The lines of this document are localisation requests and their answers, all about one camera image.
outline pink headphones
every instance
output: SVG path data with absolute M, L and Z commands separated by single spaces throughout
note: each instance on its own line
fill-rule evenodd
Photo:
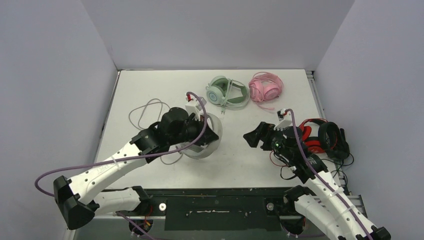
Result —
M 275 74 L 260 71 L 253 75 L 252 80 L 249 82 L 249 89 L 250 98 L 256 102 L 260 108 L 273 110 L 273 107 L 262 107 L 258 103 L 278 98 L 283 91 L 283 81 Z

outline red and black headphones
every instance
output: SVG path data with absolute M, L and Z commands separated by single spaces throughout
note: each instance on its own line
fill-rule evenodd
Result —
M 310 136 L 312 128 L 305 126 L 306 123 L 314 123 L 319 126 L 318 136 Z M 302 130 L 302 141 L 308 147 L 308 151 L 314 154 L 327 153 L 333 160 L 345 160 L 349 157 L 349 144 L 346 142 L 345 130 L 339 128 L 334 122 L 323 118 L 310 118 L 303 121 L 299 128 Z

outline white enclosure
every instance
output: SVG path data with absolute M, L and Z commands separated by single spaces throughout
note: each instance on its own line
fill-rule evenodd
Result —
M 123 70 L 120 72 L 113 95 L 113 101 L 104 127 L 96 162 L 104 161 L 134 137 L 139 130 L 130 124 L 128 114 L 132 109 L 158 98 L 170 107 L 184 107 L 185 93 L 192 91 L 205 96 L 205 86 L 215 76 L 224 75 L 248 85 L 258 69 L 231 70 Z M 283 94 L 264 107 L 293 109 L 300 124 L 304 119 L 319 118 L 315 98 L 305 70 L 265 70 L 272 71 L 284 81 Z M 226 110 L 208 102 L 206 110 L 217 116 L 222 123 L 222 137 L 219 148 L 205 159 L 192 159 L 183 156 L 178 164 L 164 165 L 159 159 L 135 169 L 111 184 L 111 188 L 123 189 L 142 185 L 145 189 L 206 189 L 206 188 L 275 188 L 294 187 L 302 182 L 295 178 L 282 181 L 280 168 L 270 162 L 270 152 L 251 148 L 243 139 L 243 134 L 253 131 L 260 122 L 278 123 L 277 115 L 266 112 L 253 102 L 243 110 Z M 147 128 L 158 119 L 160 105 L 149 106 L 141 120 Z M 135 111 L 131 118 L 136 121 L 143 109 Z M 178 153 L 163 156 L 171 163 Z M 335 165 L 324 161 L 329 171 Z M 282 170 L 284 176 L 291 176 L 288 168 Z
M 118 69 L 314 70 L 354 0 L 81 0 Z
M 0 1 L 0 238 L 63 238 L 34 180 L 95 161 L 118 70 L 238 68 L 316 70 L 356 157 L 349 188 L 393 239 L 422 239 L 423 13 L 422 0 Z

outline cable tie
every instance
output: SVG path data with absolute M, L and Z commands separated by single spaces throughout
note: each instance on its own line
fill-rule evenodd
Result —
M 121 167 L 119 166 L 118 162 L 115 160 L 114 156 L 110 156 L 110 158 L 112 159 L 112 161 L 115 163 L 115 166 L 118 168 L 118 172 L 121 173 L 122 177 L 125 176 L 124 173 L 121 172 Z
M 343 193 L 343 188 L 339 187 L 335 191 L 330 192 L 325 199 L 321 199 L 321 202 L 325 205 L 326 202 L 330 200 L 330 198 L 337 196 L 337 194 Z
M 333 221 L 330 221 L 327 225 L 325 225 L 325 228 L 328 229 L 331 224 L 337 223 L 337 220 L 339 220 L 340 217 L 342 217 L 344 214 L 348 213 L 351 209 L 354 209 L 354 208 L 356 208 L 356 206 L 354 206 L 354 205 L 348 207 L 346 210 L 344 210 L 342 213 L 340 213 L 339 216 L 335 217 Z

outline red wire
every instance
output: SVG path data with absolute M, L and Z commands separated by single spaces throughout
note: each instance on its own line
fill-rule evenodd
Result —
M 150 205 L 150 212 L 146 216 L 144 216 L 144 225 L 147 224 L 147 219 L 146 218 L 149 217 L 150 214 L 152 214 L 152 213 L 153 213 L 153 206 Z
M 274 161 L 273 161 L 273 159 L 271 158 L 271 154 L 273 154 L 273 152 L 274 152 L 274 150 L 272 150 L 270 153 L 269 153 L 269 160 L 271 160 L 271 163 L 272 164 L 274 164 L 275 166 L 277 166 L 277 167 L 287 167 L 287 165 L 278 165 L 278 164 L 276 164 Z

